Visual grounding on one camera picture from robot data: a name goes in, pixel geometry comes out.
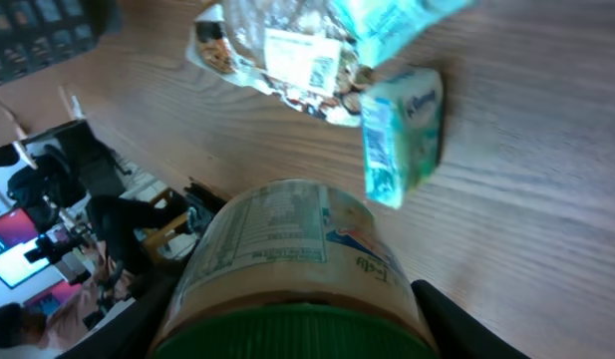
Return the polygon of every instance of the person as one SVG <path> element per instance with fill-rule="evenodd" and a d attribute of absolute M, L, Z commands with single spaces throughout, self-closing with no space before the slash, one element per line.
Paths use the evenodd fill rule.
<path fill-rule="evenodd" d="M 153 267 L 135 237 L 135 228 L 161 228 L 186 209 L 180 195 L 175 195 L 165 208 L 113 196 L 92 198 L 87 214 L 97 235 L 97 269 L 78 292 L 49 317 L 18 303 L 1 306 L 0 348 L 33 344 L 41 349 L 70 349 L 88 333 L 83 319 L 98 310 L 98 282 L 109 278 L 117 263 L 123 262 L 123 272 L 113 290 L 116 300 L 125 298 L 137 276 Z"/>

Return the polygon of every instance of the nutrition label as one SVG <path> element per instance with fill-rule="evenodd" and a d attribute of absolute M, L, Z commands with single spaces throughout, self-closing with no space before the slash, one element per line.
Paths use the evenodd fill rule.
<path fill-rule="evenodd" d="M 231 207 L 205 237 L 188 285 L 273 261 L 325 262 L 319 186 L 260 190 Z"/>

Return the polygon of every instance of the desk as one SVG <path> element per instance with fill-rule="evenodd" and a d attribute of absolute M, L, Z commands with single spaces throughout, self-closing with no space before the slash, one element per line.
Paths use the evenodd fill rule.
<path fill-rule="evenodd" d="M 359 130 L 185 61 L 195 1 L 121 6 L 121 34 L 38 76 L 73 84 L 104 142 L 178 189 L 308 178 L 363 195 Z M 408 275 L 531 357 L 615 357 L 615 1 L 481 0 L 379 70 L 408 62 L 448 88 L 439 170 L 400 210 L 370 204 Z"/>

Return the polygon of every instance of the black pants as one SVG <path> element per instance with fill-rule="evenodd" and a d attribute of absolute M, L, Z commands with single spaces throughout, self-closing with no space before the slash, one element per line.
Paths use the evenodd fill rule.
<path fill-rule="evenodd" d="M 135 236 L 135 228 L 162 228 L 184 212 L 184 208 L 154 208 L 139 200 L 99 195 L 86 209 L 98 240 L 106 242 L 108 255 L 123 261 L 132 274 L 147 271 L 152 262 Z"/>

